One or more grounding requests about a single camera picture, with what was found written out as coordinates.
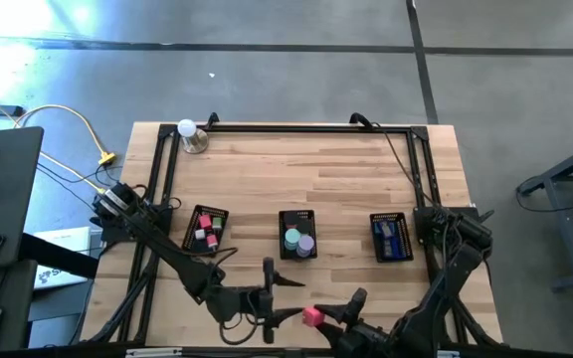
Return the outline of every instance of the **black basket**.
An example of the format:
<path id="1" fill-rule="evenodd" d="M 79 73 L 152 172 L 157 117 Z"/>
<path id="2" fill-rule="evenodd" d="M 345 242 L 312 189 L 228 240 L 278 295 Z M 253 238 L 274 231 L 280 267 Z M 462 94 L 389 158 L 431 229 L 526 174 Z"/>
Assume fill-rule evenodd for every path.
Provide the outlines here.
<path id="1" fill-rule="evenodd" d="M 207 246 L 207 240 L 196 240 L 196 230 L 200 229 L 200 223 L 198 218 L 201 215 L 209 215 L 211 217 L 212 223 L 214 218 L 222 218 L 223 228 L 220 231 L 209 230 L 206 231 L 205 236 L 214 234 L 218 240 L 218 245 L 215 250 L 218 250 L 220 243 L 223 240 L 223 233 L 225 233 L 225 227 L 227 226 L 227 218 L 229 218 L 229 212 L 227 210 L 210 208 L 202 205 L 196 205 L 194 212 L 189 219 L 189 225 L 187 225 L 187 231 L 185 232 L 185 239 L 183 239 L 182 249 L 194 254 L 205 254 L 212 253 L 215 250 Z"/>
<path id="2" fill-rule="evenodd" d="M 287 224 L 285 224 L 285 215 L 292 215 L 292 213 L 297 214 L 300 220 L 307 220 L 310 224 L 309 235 L 313 238 L 313 249 L 310 251 L 310 255 L 306 258 L 298 255 L 295 250 L 287 250 L 285 248 L 285 233 L 287 232 Z M 309 260 L 317 258 L 317 237 L 315 235 L 315 215 L 312 210 L 288 210 L 280 211 L 278 213 L 279 225 L 280 225 L 280 258 L 282 260 Z"/>
<path id="3" fill-rule="evenodd" d="M 379 229 L 375 229 L 375 225 L 384 221 L 389 222 L 394 226 L 395 233 L 393 234 L 393 240 L 397 240 L 400 245 L 400 255 L 398 258 L 386 258 L 384 256 L 384 235 L 382 233 L 377 233 Z M 413 259 L 413 249 L 410 246 L 410 236 L 408 235 L 408 227 L 406 226 L 404 213 L 371 214 L 370 231 L 373 236 L 375 257 L 377 258 L 378 263 L 397 263 L 411 261 Z"/>

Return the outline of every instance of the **gray floor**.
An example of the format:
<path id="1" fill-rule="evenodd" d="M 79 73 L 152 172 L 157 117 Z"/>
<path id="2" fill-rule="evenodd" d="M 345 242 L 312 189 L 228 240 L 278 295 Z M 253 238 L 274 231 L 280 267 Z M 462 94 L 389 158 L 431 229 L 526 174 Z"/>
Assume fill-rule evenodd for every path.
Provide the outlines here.
<path id="1" fill-rule="evenodd" d="M 402 0 L 0 0 L 0 36 L 217 44 L 413 44 Z M 573 1 L 417 0 L 426 46 L 573 48 Z M 30 21 L 15 21 L 25 18 Z M 471 195 L 496 209 L 490 266 L 504 339 L 573 353 L 573 291 L 553 216 L 520 210 L 514 188 L 573 152 L 573 58 L 427 59 L 439 122 L 456 127 Z M 426 123 L 414 55 L 121 52 L 0 48 L 0 102 L 70 105 L 105 146 L 124 153 L 136 120 L 338 121 L 353 111 L 389 123 Z M 48 110 L 44 150 L 81 172 L 96 169 L 92 140 L 72 116 Z M 0 127 L 9 123 L 0 119 Z M 94 192 L 72 188 L 86 200 Z M 41 205 L 50 201 L 51 205 Z M 544 206 L 534 196 L 530 206 Z M 26 231 L 85 225 L 90 212 L 38 174 Z M 80 299 L 84 290 L 78 289 Z M 53 295 L 73 294 L 54 292 Z M 79 307 L 79 301 L 73 301 Z M 36 317 L 49 317 L 35 308 Z M 33 345 L 64 343 L 33 331 Z"/>

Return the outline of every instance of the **pink block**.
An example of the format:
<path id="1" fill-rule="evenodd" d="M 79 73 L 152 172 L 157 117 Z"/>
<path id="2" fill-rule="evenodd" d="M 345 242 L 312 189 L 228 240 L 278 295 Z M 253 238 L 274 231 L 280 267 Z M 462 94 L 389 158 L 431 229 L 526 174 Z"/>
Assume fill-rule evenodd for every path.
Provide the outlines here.
<path id="1" fill-rule="evenodd" d="M 309 327 L 316 327 L 324 321 L 324 314 L 314 307 L 307 307 L 302 311 L 302 323 Z"/>
<path id="2" fill-rule="evenodd" d="M 209 217 L 209 215 L 205 214 L 205 215 L 201 215 L 198 218 L 198 221 L 200 222 L 200 227 L 202 229 L 209 229 L 211 228 L 211 218 Z"/>
<path id="3" fill-rule="evenodd" d="M 218 246 L 218 239 L 216 239 L 215 235 L 208 235 L 207 236 L 207 247 L 213 248 Z"/>

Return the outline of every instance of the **wooden table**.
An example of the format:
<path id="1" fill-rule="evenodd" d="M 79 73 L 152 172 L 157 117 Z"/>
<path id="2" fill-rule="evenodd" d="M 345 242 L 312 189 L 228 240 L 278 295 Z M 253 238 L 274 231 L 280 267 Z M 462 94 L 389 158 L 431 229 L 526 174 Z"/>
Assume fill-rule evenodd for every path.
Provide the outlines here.
<path id="1" fill-rule="evenodd" d="M 122 181 L 130 185 L 147 183 L 159 124 L 134 124 Z M 467 206 L 470 195 L 454 128 L 432 125 L 428 129 L 443 204 Z M 409 168 L 403 136 L 391 135 L 391 139 Z M 419 146 L 418 155 L 425 174 Z M 162 163 L 163 174 L 157 188 L 162 188 L 166 171 L 166 160 Z M 419 303 L 429 286 L 411 215 L 416 206 L 412 185 L 395 162 L 383 135 L 211 133 L 205 153 L 190 155 L 180 151 L 172 196 L 183 202 L 182 208 L 174 212 L 170 234 L 179 245 L 196 204 L 229 210 L 222 248 L 240 250 L 222 264 L 227 272 L 224 284 L 260 284 L 263 257 L 274 257 L 283 276 L 306 284 L 276 287 L 275 308 L 346 303 L 355 289 L 363 287 L 368 291 L 368 300 L 361 316 L 369 324 L 388 330 Z M 280 260 L 278 211 L 293 209 L 315 211 L 317 259 L 304 263 Z M 368 216 L 387 212 L 406 214 L 413 261 L 375 261 Z M 134 246 L 120 244 L 100 259 L 83 338 L 98 332 L 123 299 Z M 488 334 L 500 341 L 484 266 L 470 276 L 461 298 Z M 140 303 L 139 299 L 135 305 L 132 334 L 137 327 Z M 163 262 L 152 304 L 147 345 L 225 345 L 205 305 L 196 305 L 175 271 Z M 321 334 L 300 321 L 301 317 L 296 316 L 283 323 L 276 331 L 276 346 L 328 347 Z M 250 329 L 251 325 L 243 320 L 227 336 L 239 339 Z M 266 346 L 261 329 L 246 346 Z"/>

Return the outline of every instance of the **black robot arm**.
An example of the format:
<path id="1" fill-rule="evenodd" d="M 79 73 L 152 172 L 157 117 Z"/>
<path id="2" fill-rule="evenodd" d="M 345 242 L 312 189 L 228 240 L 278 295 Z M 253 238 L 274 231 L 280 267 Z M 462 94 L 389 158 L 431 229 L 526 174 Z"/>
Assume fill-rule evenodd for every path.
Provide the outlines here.
<path id="1" fill-rule="evenodd" d="M 347 305 L 316 305 L 319 311 L 345 323 L 341 329 L 329 323 L 316 328 L 327 338 L 335 357 L 432 357 L 436 352 L 436 322 L 440 322 L 452 306 L 468 277 L 491 252 L 491 231 L 470 217 L 450 210 L 434 208 L 433 223 L 448 224 L 458 230 L 462 240 L 447 259 L 420 304 L 406 312 L 390 333 L 373 327 L 359 318 L 366 300 L 366 291 L 359 288 Z"/>
<path id="2" fill-rule="evenodd" d="M 210 314 L 220 323 L 221 330 L 224 323 L 232 320 L 236 314 L 251 314 L 257 323 L 254 331 L 258 325 L 262 325 L 265 342 L 273 343 L 273 329 L 278 328 L 288 317 L 301 312 L 301 308 L 273 310 L 274 284 L 303 286 L 301 283 L 281 277 L 274 269 L 273 259 L 265 258 L 263 261 L 265 274 L 263 285 L 222 285 L 226 275 L 218 265 L 203 262 L 199 258 L 200 255 L 181 250 L 158 229 L 161 211 L 168 208 L 151 205 L 129 186 L 119 183 L 105 193 L 98 194 L 93 207 L 103 227 L 121 228 L 168 263 L 178 273 L 178 278 L 194 301 L 197 304 L 206 303 Z M 110 335 L 111 332 L 105 331 L 102 337 Z M 244 340 L 228 341 L 222 334 L 221 337 L 232 345 L 244 342 Z"/>

